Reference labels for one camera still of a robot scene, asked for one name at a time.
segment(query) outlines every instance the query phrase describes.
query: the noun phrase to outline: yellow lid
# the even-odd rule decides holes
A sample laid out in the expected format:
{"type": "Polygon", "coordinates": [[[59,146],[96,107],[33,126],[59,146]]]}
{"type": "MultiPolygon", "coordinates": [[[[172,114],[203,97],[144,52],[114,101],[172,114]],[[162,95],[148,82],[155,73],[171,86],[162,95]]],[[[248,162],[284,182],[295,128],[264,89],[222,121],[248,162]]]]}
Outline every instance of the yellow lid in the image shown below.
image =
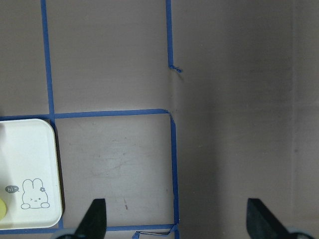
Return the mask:
{"type": "Polygon", "coordinates": [[[6,206],[4,201],[0,198],[0,220],[4,218],[6,213],[6,206]]]}

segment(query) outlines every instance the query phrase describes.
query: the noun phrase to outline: plastic tray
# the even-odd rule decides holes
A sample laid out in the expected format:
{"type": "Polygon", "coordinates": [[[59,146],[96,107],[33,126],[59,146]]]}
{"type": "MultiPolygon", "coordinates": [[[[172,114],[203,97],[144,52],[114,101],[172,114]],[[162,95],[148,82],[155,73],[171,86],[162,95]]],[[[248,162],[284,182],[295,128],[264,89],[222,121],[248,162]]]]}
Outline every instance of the plastic tray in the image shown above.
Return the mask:
{"type": "Polygon", "coordinates": [[[43,120],[0,121],[0,230],[46,228],[62,215],[55,137],[43,120]]]}

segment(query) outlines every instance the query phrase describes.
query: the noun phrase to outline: torn tape piece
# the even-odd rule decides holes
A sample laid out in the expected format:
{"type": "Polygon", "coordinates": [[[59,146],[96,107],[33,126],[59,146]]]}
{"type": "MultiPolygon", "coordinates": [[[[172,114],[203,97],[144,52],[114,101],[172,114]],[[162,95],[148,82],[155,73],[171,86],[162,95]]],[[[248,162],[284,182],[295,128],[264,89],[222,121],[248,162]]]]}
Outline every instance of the torn tape piece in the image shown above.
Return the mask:
{"type": "Polygon", "coordinates": [[[178,230],[178,225],[174,225],[168,232],[164,233],[158,233],[158,232],[136,232],[133,236],[132,239],[139,239],[140,235],[151,235],[151,236],[157,236],[157,237],[166,237],[172,232],[175,232],[178,230]]]}

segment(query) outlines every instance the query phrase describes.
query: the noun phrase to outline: cartoon rabbit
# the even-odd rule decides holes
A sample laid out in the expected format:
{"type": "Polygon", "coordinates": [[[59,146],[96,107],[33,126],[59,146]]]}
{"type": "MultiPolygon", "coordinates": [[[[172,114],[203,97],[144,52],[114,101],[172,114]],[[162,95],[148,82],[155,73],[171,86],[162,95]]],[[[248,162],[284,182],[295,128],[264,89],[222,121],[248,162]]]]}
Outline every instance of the cartoon rabbit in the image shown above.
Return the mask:
{"type": "Polygon", "coordinates": [[[36,178],[33,181],[26,179],[22,187],[22,209],[50,207],[50,204],[48,204],[48,195],[45,192],[41,179],[36,178]]]}

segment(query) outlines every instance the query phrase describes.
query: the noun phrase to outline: gray surface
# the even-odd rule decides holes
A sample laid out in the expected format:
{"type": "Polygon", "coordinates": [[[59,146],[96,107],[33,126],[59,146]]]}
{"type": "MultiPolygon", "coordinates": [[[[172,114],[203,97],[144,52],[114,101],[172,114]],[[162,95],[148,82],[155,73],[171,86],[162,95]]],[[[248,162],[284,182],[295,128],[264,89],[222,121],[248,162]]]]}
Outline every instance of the gray surface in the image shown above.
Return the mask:
{"type": "Polygon", "coordinates": [[[0,4],[0,115],[48,113],[40,1],[0,4]]]}
{"type": "Polygon", "coordinates": [[[169,107],[164,1],[47,7],[57,113],[169,107]]]}
{"type": "Polygon", "coordinates": [[[66,228],[77,227],[94,198],[106,198],[109,227],[173,224],[168,115],[59,119],[56,125],[66,228]]]}
{"type": "MultiPolygon", "coordinates": [[[[180,75],[166,67],[163,1],[86,4],[47,2],[56,110],[172,109],[181,237],[248,238],[247,197],[319,237],[319,3],[173,0],[180,75]]],[[[18,39],[10,42],[16,52],[18,39]]],[[[20,76],[8,67],[11,50],[2,56],[0,114],[42,111],[39,73],[24,68],[34,76],[15,87],[32,87],[32,104],[24,103],[7,93],[15,82],[7,76],[20,76]]]]}
{"type": "Polygon", "coordinates": [[[182,238],[248,238],[248,197],[319,236],[318,7],[172,2],[182,238]]]}

